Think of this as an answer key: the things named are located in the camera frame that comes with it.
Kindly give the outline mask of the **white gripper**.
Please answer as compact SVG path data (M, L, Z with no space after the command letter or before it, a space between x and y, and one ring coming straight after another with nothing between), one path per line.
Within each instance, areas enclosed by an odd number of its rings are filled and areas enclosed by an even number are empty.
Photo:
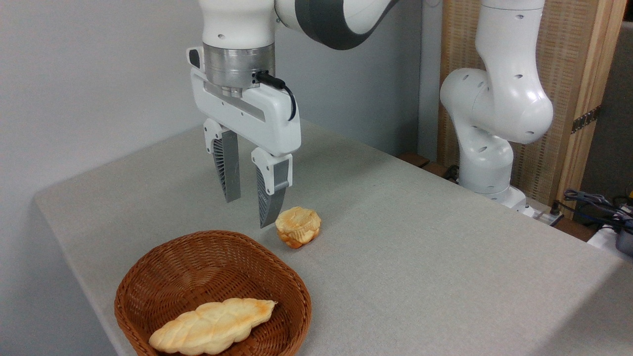
M274 223L285 192L293 185L293 156L301 146L298 113L286 91L260 83L258 72L275 74L275 48L187 50L197 108L204 122L206 149L213 156L226 202L240 198L238 135L260 148L256 165L260 227Z

